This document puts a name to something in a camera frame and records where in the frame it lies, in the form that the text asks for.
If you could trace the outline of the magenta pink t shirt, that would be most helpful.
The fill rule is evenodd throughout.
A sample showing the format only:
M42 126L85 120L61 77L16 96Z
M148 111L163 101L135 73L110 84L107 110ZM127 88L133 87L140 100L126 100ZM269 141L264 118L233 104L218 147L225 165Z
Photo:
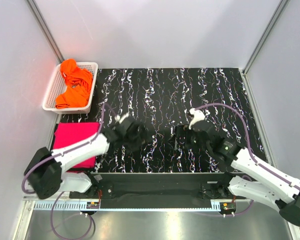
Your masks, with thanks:
M74 123L59 123L55 130L57 136L54 137L52 144L53 149L67 147L82 141L99 130L100 124L98 122L74 122ZM73 166L70 170L86 170L93 171L95 169L96 157L91 157L77 165Z

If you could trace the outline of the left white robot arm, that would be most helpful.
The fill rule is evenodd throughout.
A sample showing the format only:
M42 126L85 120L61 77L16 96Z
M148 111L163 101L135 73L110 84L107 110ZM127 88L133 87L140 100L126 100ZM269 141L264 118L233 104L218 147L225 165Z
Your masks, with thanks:
M28 195L35 194L40 200L61 192L96 198L100 191L98 180L88 172L69 170L87 159L107 154L111 149L125 147L130 152L138 151L147 140L145 125L126 113L84 140L52 151L46 147L38 149L24 171L23 182L28 182L32 189L23 187L22 190Z

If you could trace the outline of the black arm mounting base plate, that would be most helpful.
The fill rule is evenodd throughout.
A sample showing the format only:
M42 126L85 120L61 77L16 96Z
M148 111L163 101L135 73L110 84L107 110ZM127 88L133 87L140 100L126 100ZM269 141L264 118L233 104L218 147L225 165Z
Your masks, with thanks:
M95 173L103 199L121 196L191 196L230 199L233 173Z

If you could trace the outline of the white plastic basket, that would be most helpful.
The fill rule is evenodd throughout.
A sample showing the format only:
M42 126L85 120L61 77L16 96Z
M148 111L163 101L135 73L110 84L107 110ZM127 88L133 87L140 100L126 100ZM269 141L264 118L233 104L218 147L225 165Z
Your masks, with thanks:
M88 114L91 111L92 99L94 95L94 89L96 86L96 79L97 79L99 66L96 62L77 62L76 64L79 68L87 69L88 71L90 71L93 76L90 96L87 105L85 107L75 107L75 108L61 108L61 109L55 108L56 98L60 94L63 94L67 89L65 80L62 77L60 72L61 64L58 64L54 68L54 71L52 72L42 102L42 108L45 111L51 111L59 115Z

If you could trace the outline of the orange t shirt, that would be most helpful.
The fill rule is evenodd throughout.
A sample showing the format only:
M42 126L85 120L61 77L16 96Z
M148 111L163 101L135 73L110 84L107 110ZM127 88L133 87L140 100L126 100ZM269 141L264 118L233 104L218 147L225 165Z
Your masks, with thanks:
M85 107L91 94L93 74L85 68L78 67L72 58L61 63L60 73L66 90L56 98L55 107L57 109Z

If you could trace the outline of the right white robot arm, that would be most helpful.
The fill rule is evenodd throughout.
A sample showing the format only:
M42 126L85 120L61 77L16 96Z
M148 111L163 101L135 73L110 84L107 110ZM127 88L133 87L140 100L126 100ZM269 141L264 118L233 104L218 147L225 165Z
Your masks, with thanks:
M217 192L222 198L231 195L244 197L266 205L287 222L300 227L300 179L292 177L255 156L247 145L219 133L205 114L196 108L189 111L188 125L175 127L175 142L180 148L200 150L216 161L224 163L253 178L226 173L218 182Z

